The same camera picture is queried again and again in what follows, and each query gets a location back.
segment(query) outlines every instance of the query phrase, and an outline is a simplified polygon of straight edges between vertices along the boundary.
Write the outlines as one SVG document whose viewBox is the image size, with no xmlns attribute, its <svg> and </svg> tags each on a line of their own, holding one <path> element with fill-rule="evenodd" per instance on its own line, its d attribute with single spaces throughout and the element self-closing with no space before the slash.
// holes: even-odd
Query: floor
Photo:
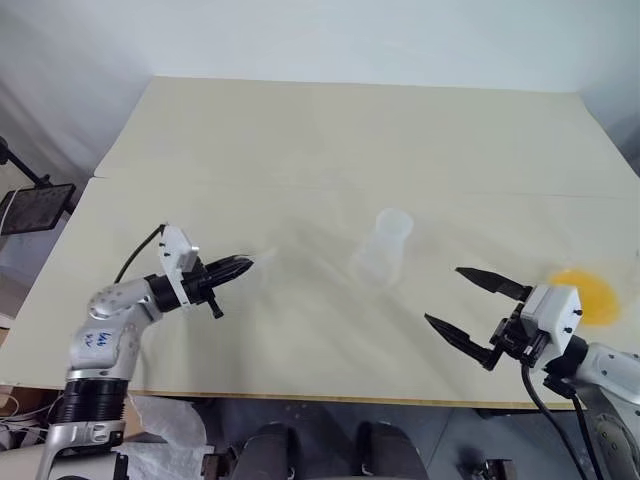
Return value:
<svg viewBox="0 0 640 480">
<path fill-rule="evenodd" d="M 467 408 L 215 399 L 197 410 L 209 443 L 242 445 L 260 426 L 274 421 L 293 427 L 304 452 L 305 478 L 345 475 L 360 422 L 383 421 L 402 428 L 418 448 L 431 480 L 465 479 L 465 466 L 488 458 L 515 462 L 519 479 L 579 479 L 547 420 L 537 413 L 482 418 Z M 583 465 L 591 469 L 572 412 L 556 413 Z"/>
</svg>

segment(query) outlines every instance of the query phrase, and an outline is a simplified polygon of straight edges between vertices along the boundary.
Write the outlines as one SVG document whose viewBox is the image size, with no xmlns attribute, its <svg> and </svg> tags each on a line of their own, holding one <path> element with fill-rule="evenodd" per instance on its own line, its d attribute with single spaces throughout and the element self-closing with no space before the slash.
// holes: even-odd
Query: black cable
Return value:
<svg viewBox="0 0 640 480">
<path fill-rule="evenodd" d="M 604 480 L 602 470 L 600 470 L 600 464 L 598 463 L 598 457 L 596 457 L 596 451 L 593 448 L 593 443 L 591 442 L 591 436 L 589 435 L 589 429 L 587 427 L 587 420 L 584 416 L 582 405 L 580 405 L 580 400 L 578 400 L 578 397 L 574 395 L 571 397 L 571 401 L 573 402 L 573 408 L 576 409 L 576 416 L 578 417 L 578 423 L 580 424 L 580 433 L 582 433 L 582 439 L 587 447 L 587 452 L 589 452 L 589 458 L 591 459 L 593 470 L 596 472 L 596 478 L 598 480 Z"/>
<path fill-rule="evenodd" d="M 127 261 L 124 262 L 124 265 L 118 272 L 118 275 L 116 276 L 116 279 L 114 280 L 113 283 L 120 283 L 120 280 L 122 280 L 122 277 L 124 276 L 124 273 L 127 271 L 127 268 L 129 268 L 129 265 L 131 265 L 131 262 L 135 260 L 135 258 L 142 251 L 142 249 L 146 247 L 149 244 L 149 242 L 155 238 L 156 235 L 158 235 L 159 233 L 162 233 L 163 231 L 164 231 L 164 224 L 158 225 L 158 227 L 153 232 L 151 232 L 149 236 L 145 238 L 140 245 L 138 245 L 138 248 L 136 248 L 133 251 L 133 253 L 129 255 L 129 258 L 127 258 Z"/>
<path fill-rule="evenodd" d="M 522 383 L 524 383 L 524 388 L 527 390 L 529 397 L 531 397 L 531 400 L 533 401 L 533 403 L 536 404 L 536 407 L 538 407 L 538 410 L 540 410 L 540 412 L 545 417 L 547 417 L 547 420 L 551 422 L 551 425 L 553 425 L 553 428 L 555 428 L 556 432 L 558 432 L 558 435 L 560 435 L 560 439 L 562 440 L 562 443 L 564 444 L 565 448 L 569 452 L 569 455 L 571 455 L 571 460 L 573 460 L 574 465 L 578 469 L 580 478 L 582 480 L 589 480 L 589 478 L 587 477 L 587 474 L 582 469 L 582 465 L 580 465 L 580 460 L 578 460 L 578 455 L 576 454 L 575 450 L 571 446 L 571 442 L 569 441 L 567 432 L 565 432 L 564 429 L 560 426 L 560 424 L 556 421 L 556 419 L 553 418 L 553 414 L 547 408 L 544 402 L 540 400 L 540 397 L 538 397 L 538 394 L 533 388 L 533 385 L 531 384 L 531 377 L 529 377 L 529 367 L 523 363 L 520 368 L 520 373 L 522 375 Z"/>
</svg>

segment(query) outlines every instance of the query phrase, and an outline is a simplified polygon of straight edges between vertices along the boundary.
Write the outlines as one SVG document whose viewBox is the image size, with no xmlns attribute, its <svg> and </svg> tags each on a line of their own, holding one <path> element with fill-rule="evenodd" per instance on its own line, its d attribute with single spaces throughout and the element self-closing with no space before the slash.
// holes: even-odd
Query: yellow stain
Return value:
<svg viewBox="0 0 640 480">
<path fill-rule="evenodd" d="M 552 285 L 578 287 L 582 302 L 582 321 L 585 325 L 611 325 L 620 316 L 620 303 L 616 292 L 602 278 L 580 269 L 568 269 L 554 274 Z"/>
</svg>

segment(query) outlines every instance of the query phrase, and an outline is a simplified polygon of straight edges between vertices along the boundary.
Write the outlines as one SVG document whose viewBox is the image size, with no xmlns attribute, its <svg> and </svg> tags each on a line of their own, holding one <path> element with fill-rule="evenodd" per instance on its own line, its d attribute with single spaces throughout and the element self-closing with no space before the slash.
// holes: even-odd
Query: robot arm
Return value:
<svg viewBox="0 0 640 480">
<path fill-rule="evenodd" d="M 548 375 L 544 385 L 587 407 L 591 438 L 600 446 L 612 479 L 640 480 L 640 357 L 587 343 L 574 335 L 582 317 L 577 289 L 569 286 L 526 287 L 492 272 L 458 268 L 459 273 L 518 305 L 484 348 L 453 325 L 426 314 L 451 345 L 493 370 L 503 353 Z"/>
<path fill-rule="evenodd" d="M 197 247 L 171 226 L 164 229 L 160 253 L 166 275 L 111 285 L 89 301 L 87 320 L 73 338 L 62 403 L 36 480 L 64 478 L 70 466 L 74 478 L 99 480 L 104 475 L 111 480 L 115 472 L 125 479 L 126 457 L 111 447 L 122 443 L 124 399 L 145 328 L 163 313 L 203 302 L 216 318 L 221 316 L 213 288 L 253 264 L 247 257 L 231 256 L 204 265 Z"/>
</svg>

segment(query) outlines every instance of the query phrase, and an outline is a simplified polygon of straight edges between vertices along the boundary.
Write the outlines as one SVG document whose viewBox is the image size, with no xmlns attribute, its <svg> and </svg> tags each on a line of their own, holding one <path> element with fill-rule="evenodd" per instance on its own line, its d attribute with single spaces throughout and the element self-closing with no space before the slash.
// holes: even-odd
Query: white table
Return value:
<svg viewBox="0 0 640 480">
<path fill-rule="evenodd" d="M 135 390 L 526 404 L 515 361 L 485 372 L 423 320 L 487 344 L 515 306 L 456 266 L 530 284 L 587 268 L 628 308 L 578 333 L 638 343 L 638 181 L 574 95 L 159 78 L 96 175 L 0 350 L 2 382 L 61 386 L 88 298 L 167 220 L 205 261 L 260 262 L 219 289 L 222 319 L 201 306 L 147 331 Z M 416 225 L 401 281 L 376 293 L 347 263 L 388 206 Z M 155 255 L 128 276 L 158 272 Z"/>
</svg>

